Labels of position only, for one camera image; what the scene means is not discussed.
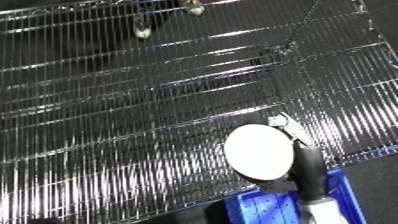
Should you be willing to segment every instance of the dark floor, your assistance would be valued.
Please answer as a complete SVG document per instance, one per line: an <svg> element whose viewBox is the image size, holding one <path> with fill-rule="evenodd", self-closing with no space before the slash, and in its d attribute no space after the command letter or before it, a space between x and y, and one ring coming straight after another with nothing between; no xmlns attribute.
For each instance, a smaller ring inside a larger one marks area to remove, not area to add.
<svg viewBox="0 0 398 224"><path fill-rule="evenodd" d="M372 18L398 52L398 2L365 0ZM397 223L398 156L366 162L346 168L353 190L368 223Z"/></svg>

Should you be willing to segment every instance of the wire rack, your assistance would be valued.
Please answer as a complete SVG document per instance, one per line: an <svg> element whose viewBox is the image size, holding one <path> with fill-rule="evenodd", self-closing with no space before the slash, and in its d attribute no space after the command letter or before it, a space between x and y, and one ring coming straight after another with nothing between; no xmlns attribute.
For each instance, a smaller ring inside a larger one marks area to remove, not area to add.
<svg viewBox="0 0 398 224"><path fill-rule="evenodd" d="M0 223L120 223L251 188L234 128L286 112L329 168L395 153L397 63L360 1L95 1L0 14ZM144 6L153 33L134 37Z"/></svg>

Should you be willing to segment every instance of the black surface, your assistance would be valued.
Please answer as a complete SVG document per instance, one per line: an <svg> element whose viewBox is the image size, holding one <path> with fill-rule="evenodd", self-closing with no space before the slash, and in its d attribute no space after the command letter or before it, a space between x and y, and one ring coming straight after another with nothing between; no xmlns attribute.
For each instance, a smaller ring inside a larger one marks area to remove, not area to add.
<svg viewBox="0 0 398 224"><path fill-rule="evenodd" d="M223 201L162 215L140 224L227 224L228 215Z"/></svg>
<svg viewBox="0 0 398 224"><path fill-rule="evenodd" d="M376 26L398 52L398 2L365 0L365 3ZM345 171L368 223L397 223L398 156L365 162Z"/></svg>

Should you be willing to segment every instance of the blue plastic bin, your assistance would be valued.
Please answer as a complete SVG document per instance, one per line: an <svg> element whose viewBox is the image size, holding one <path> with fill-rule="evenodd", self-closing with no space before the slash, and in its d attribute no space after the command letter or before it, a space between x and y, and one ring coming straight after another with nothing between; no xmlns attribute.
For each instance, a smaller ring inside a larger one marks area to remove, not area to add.
<svg viewBox="0 0 398 224"><path fill-rule="evenodd" d="M351 185L341 169L330 171L331 196L337 199L340 211L350 224L365 224ZM291 191L286 194L264 194L259 190L225 199L228 216L233 224L298 224L298 197Z"/></svg>

